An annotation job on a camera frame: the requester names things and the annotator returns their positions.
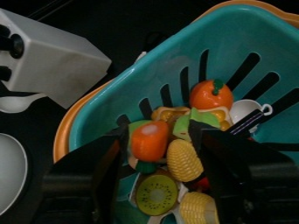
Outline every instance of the black surface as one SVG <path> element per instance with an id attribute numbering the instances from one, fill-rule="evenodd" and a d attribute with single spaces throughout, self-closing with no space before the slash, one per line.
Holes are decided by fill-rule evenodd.
<path id="1" fill-rule="evenodd" d="M 73 0 L 49 15 L 43 11 L 47 3 L 59 1 L 1 1 L 0 7 L 40 19 L 67 32 L 87 38 L 112 59 L 107 77 L 96 84 L 116 77 L 135 62 L 143 51 L 145 36 L 160 32 L 172 36 L 212 5 L 208 0 Z M 274 1 L 290 12 L 299 10 L 294 1 Z M 11 93 L 0 85 L 0 96 L 25 95 Z M 0 216 L 1 224 L 27 224 L 41 200 L 43 175 L 52 166 L 52 145 L 56 130 L 67 110 L 49 98 L 33 103 L 20 114 L 0 112 L 0 132 L 15 136 L 24 144 L 31 158 L 31 175 L 23 197 L 13 208 Z"/>

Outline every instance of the toy corn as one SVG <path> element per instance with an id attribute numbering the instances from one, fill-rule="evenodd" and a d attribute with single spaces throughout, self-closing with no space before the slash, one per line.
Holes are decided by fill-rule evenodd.
<path id="1" fill-rule="evenodd" d="M 203 172 L 201 161 L 192 144 L 183 139 L 175 139 L 168 145 L 165 161 L 173 178 L 181 182 L 195 180 Z"/>
<path id="2" fill-rule="evenodd" d="M 179 208 L 185 224 L 219 224 L 214 198 L 201 192 L 187 192 Z"/>

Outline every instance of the white mug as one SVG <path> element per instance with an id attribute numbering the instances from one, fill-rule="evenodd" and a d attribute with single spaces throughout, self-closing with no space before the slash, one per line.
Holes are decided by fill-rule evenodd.
<path id="1" fill-rule="evenodd" d="M 256 101 L 246 99 L 239 100 L 232 103 L 230 110 L 231 121 L 235 124 L 240 119 L 243 119 L 255 109 L 264 112 L 264 116 L 270 116 L 274 113 L 272 106 L 270 104 L 260 105 Z M 254 133 L 258 127 L 254 127 L 250 132 Z"/>

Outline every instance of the kiwi slice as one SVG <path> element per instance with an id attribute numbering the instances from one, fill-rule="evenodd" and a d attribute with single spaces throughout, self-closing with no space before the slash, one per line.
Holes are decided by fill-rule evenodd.
<path id="1" fill-rule="evenodd" d="M 135 191 L 136 206 L 144 214 L 161 215 L 173 208 L 177 195 L 176 181 L 167 171 L 159 169 L 140 179 Z"/>

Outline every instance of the toy orange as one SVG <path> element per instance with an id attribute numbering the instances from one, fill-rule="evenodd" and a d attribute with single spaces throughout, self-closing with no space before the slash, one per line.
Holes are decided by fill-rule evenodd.
<path id="1" fill-rule="evenodd" d="M 231 109 L 234 95 L 222 80 L 204 80 L 191 90 L 189 104 L 196 109 L 212 109 L 220 106 Z"/>
<path id="2" fill-rule="evenodd" d="M 156 162 L 164 156 L 168 132 L 164 121 L 148 122 L 135 129 L 131 136 L 131 149 L 136 159 Z"/>

